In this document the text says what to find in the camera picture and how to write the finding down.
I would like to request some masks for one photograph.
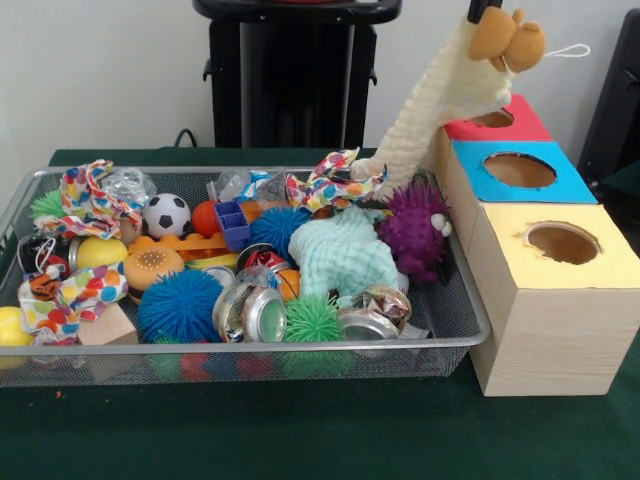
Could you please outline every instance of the stacked boxes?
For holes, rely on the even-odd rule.
[[[524,98],[443,129],[436,176],[492,324],[471,354],[485,395],[607,393],[640,260]]]

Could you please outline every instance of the yellow squeaky toy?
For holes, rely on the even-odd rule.
[[[33,337],[22,331],[22,310],[17,307],[0,307],[0,347],[28,347]],[[0,356],[0,370],[18,368],[29,357]]]
[[[80,269],[111,265],[125,260],[128,256],[127,247],[117,238],[103,240],[89,237],[78,247],[77,267]]]

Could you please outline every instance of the wire mesh basket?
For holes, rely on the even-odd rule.
[[[55,190],[65,169],[49,168],[23,180],[0,219],[0,305],[18,306],[22,282],[16,248],[33,231],[31,202]],[[142,168],[159,192],[195,206],[207,200],[205,185],[224,167]],[[310,169],[289,169],[305,178]],[[420,340],[325,343],[145,344],[72,347],[0,347],[2,357],[26,357],[0,370],[0,386],[137,385],[154,383],[293,379],[445,377],[473,345],[489,334],[489,322],[457,237],[448,240],[446,280],[412,284],[409,323],[431,332]],[[136,306],[120,302],[136,323]]]

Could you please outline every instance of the purple spiky toy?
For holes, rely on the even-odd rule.
[[[391,247],[398,270],[419,282],[435,282],[434,267],[444,257],[451,224],[447,207],[428,185],[396,189],[389,202],[393,216],[380,227],[380,239]]]

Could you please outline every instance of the orange plush head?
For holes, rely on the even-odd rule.
[[[496,70],[514,73],[535,67],[544,56],[546,37],[540,24],[524,22],[524,11],[513,16],[497,7],[487,7],[478,23],[468,55],[471,60],[489,60]]]

